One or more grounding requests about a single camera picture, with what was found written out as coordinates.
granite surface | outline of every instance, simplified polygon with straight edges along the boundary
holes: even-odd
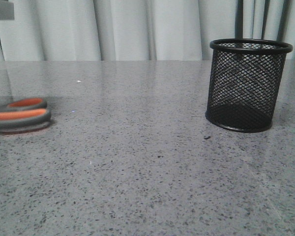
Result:
[[[270,130],[205,118],[210,61],[0,62],[0,236],[295,236],[295,60]]]

scissor handle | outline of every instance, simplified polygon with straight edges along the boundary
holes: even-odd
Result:
[[[50,121],[48,109],[34,109],[17,112],[0,112],[0,129],[17,128]]]
[[[40,97],[26,98],[7,105],[18,111],[33,110],[38,108],[46,108],[47,102]]]

curtain fold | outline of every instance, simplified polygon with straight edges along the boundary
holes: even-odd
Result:
[[[291,43],[295,59],[295,0],[10,1],[0,60],[210,59],[210,41],[239,35]]]

